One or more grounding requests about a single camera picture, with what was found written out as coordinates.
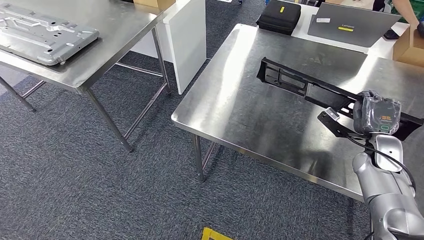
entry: person's hand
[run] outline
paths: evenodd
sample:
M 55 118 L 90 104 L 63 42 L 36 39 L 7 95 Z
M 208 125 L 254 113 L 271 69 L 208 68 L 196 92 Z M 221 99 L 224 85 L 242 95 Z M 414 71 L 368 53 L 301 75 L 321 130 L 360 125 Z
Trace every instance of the person's hand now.
M 424 21 L 420 22 L 416 27 L 421 38 L 424 38 Z

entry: white desk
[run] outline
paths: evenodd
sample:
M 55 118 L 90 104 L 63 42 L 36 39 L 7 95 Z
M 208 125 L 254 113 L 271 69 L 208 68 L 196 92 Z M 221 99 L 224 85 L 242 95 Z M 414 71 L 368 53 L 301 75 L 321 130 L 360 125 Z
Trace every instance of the white desk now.
M 300 19 L 299 19 L 299 22 L 297 23 L 296 28 L 291 34 L 293 37 L 313 41 L 316 43 L 336 46 L 343 49 L 349 49 L 349 50 L 357 51 L 360 53 L 377 56 L 383 59 L 389 59 L 389 60 L 392 59 L 393 44 L 395 44 L 394 40 L 386 40 L 383 37 L 381 37 L 374 45 L 372 45 L 372 47 L 368 48 L 368 47 L 357 46 L 357 45 L 353 45 L 349 43 L 344 43 L 340 41 L 334 41 L 330 39 L 308 35 L 308 29 L 311 22 L 311 17 L 312 15 L 317 14 L 318 7 L 308 6 L 303 4 L 300 4 L 300 6 L 302 7 Z M 400 36 L 405 32 L 405 30 L 408 27 L 409 27 L 409 24 L 396 22 L 393 25 L 392 29 Z

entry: black metal bracket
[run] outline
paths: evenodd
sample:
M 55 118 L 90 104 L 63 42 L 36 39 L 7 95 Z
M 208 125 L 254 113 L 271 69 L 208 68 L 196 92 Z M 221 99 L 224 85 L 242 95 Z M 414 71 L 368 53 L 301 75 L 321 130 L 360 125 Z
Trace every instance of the black metal bracket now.
M 304 97 L 306 101 L 318 105 L 322 108 L 332 108 L 334 111 L 350 119 L 353 119 L 354 116 L 353 109 L 349 107 L 349 105 L 354 104 L 356 101 L 361 101 L 363 99 L 357 94 L 343 90 L 337 86 L 319 80 L 315 77 L 296 71 L 290 67 L 269 60 L 266 57 L 262 59 L 260 69 L 256 77 L 260 79 L 263 83 L 276 86 L 290 93 Z M 320 119 L 320 116 L 318 116 L 318 119 L 328 129 L 330 129 L 330 131 L 332 131 L 336 135 L 336 137 L 346 137 L 341 135 L 341 133 L 338 133 L 337 129 L 342 129 L 343 131 L 346 131 L 346 133 L 349 134 L 359 135 L 334 120 L 329 121 L 329 123 L 327 123 L 329 125 L 327 126 L 325 123 L 327 122 L 326 117 L 321 116 Z M 424 119 L 417 118 L 402 112 L 400 114 L 399 129 L 393 134 L 393 136 L 401 141 L 404 141 L 413 131 L 421 127 L 423 124 Z

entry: black cable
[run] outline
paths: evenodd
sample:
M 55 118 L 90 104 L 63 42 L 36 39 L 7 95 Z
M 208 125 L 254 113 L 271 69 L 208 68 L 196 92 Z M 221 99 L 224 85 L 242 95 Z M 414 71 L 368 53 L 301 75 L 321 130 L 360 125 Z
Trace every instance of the black cable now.
M 391 157 L 391 156 L 389 156 L 389 155 L 385 154 L 384 152 L 381 152 L 381 151 L 379 151 L 379 150 L 376 150 L 376 149 L 374 149 L 374 148 L 371 148 L 371 147 L 369 147 L 369 146 L 366 146 L 366 145 L 364 145 L 364 144 L 362 144 L 362 143 L 360 143 L 360 142 L 357 142 L 357 141 L 353 140 L 350 136 L 348 136 L 348 137 L 347 137 L 347 139 L 349 139 L 349 141 L 351 141 L 352 143 L 354 143 L 354 144 L 356 144 L 356 145 L 358 145 L 358 146 L 361 146 L 361 147 L 363 147 L 363 148 L 365 148 L 365 149 L 367 149 L 367 150 L 373 151 L 374 153 L 377 153 L 377 154 L 383 155 L 384 157 L 386 157 L 386 158 L 388 158 L 388 159 L 392 160 L 393 162 L 395 162 L 397 165 L 401 166 L 401 167 L 402 167 L 402 169 L 403 169 L 403 170 L 405 170 L 405 172 L 408 174 L 408 176 L 409 176 L 409 179 L 410 179 L 410 181 L 411 181 L 412 188 L 413 188 L 414 192 L 417 192 L 417 186 L 416 186 L 416 184 L 415 184 L 414 177 L 412 177 L 411 172 L 408 170 L 408 168 L 407 168 L 405 165 L 403 165 L 402 163 L 400 163 L 398 160 L 394 159 L 393 157 Z
M 368 240 L 370 239 L 372 236 L 374 236 L 374 232 L 370 232 L 363 240 Z

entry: yellow label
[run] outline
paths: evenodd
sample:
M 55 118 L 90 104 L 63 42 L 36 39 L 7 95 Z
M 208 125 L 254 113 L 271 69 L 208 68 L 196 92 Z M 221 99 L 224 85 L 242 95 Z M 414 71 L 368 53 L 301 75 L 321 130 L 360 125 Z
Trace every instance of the yellow label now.
M 210 240 L 210 239 L 213 239 L 213 240 L 232 240 L 231 238 L 224 236 L 221 233 L 210 229 L 209 227 L 204 227 L 201 240 Z
M 348 32 L 353 32 L 353 31 L 354 31 L 354 30 L 353 30 L 353 29 L 351 29 L 351 28 L 342 27 L 342 26 L 339 26 L 339 27 L 338 27 L 338 29 L 340 29 L 340 30 L 344 30 L 344 31 L 348 31 Z

